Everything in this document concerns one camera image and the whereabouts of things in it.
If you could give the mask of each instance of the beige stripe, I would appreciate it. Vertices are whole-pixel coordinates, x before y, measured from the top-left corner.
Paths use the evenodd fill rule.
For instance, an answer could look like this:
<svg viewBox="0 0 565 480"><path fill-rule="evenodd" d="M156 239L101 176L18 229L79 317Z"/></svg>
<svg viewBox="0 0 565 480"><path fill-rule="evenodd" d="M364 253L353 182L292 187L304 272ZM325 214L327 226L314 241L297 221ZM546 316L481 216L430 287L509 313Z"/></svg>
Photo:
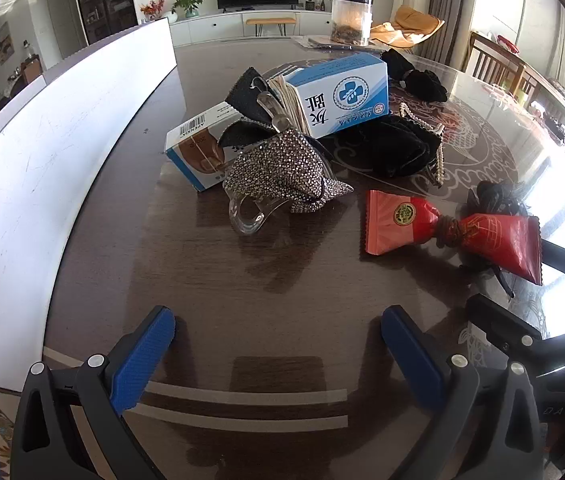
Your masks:
<svg viewBox="0 0 565 480"><path fill-rule="evenodd" d="M77 367L82 361L56 352L45 346L42 354L66 366ZM307 404L328 404L347 400L347 390L327 390L325 392L298 392L289 394L253 394L248 392L222 392L202 390L175 384L149 381L146 392L176 399L214 402L216 404L239 404L243 406L303 406Z"/></svg>
<svg viewBox="0 0 565 480"><path fill-rule="evenodd" d="M301 431L325 431L346 428L349 421L346 415L326 418L303 418L299 420L249 420L246 418L221 418L218 416L192 415L172 412L163 408L137 404L129 412L150 416L184 426L195 426L208 430L244 431L249 433L300 433Z"/></svg>

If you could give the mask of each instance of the blue gripper pad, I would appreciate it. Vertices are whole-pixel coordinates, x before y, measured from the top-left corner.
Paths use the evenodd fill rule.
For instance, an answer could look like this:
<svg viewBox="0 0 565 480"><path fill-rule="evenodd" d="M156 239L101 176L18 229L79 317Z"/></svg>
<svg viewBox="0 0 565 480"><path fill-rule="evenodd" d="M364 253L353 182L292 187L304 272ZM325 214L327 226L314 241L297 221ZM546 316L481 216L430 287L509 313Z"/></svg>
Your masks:
<svg viewBox="0 0 565 480"><path fill-rule="evenodd" d="M445 376L423 345L425 334L400 305L385 309L381 332L418 404L433 412L442 409L447 398Z"/></svg>
<svg viewBox="0 0 565 480"><path fill-rule="evenodd" d="M112 376L109 399L118 415L136 405L175 333L174 314L162 307Z"/></svg>

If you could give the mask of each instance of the framed picture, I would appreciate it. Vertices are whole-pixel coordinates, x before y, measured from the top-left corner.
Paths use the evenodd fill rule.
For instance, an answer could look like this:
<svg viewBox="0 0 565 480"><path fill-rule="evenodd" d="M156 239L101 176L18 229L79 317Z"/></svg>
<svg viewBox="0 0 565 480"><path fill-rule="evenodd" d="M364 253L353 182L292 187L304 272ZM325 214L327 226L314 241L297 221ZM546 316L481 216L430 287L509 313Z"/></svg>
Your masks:
<svg viewBox="0 0 565 480"><path fill-rule="evenodd" d="M14 42L9 33L9 23L5 22L0 27L0 64L4 64L14 53Z"/></svg>

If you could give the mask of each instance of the barcode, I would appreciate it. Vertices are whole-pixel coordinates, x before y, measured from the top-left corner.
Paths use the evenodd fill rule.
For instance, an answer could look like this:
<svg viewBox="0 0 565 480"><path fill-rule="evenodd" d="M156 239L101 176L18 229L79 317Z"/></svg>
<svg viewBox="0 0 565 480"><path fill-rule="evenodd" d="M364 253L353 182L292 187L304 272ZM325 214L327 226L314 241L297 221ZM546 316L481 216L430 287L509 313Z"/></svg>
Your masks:
<svg viewBox="0 0 565 480"><path fill-rule="evenodd" d="M184 136L204 124L204 114L194 117L191 121L180 126L180 136Z"/></svg>

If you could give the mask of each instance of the white partition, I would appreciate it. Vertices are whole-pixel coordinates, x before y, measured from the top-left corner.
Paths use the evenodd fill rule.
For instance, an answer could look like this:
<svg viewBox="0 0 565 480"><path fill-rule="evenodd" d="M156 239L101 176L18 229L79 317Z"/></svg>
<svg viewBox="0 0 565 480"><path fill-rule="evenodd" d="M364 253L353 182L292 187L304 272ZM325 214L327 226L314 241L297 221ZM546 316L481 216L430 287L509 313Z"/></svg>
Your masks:
<svg viewBox="0 0 565 480"><path fill-rule="evenodd" d="M41 359L80 206L122 131L175 66L167 20L137 27L55 77L0 132L0 387L20 391Z"/></svg>

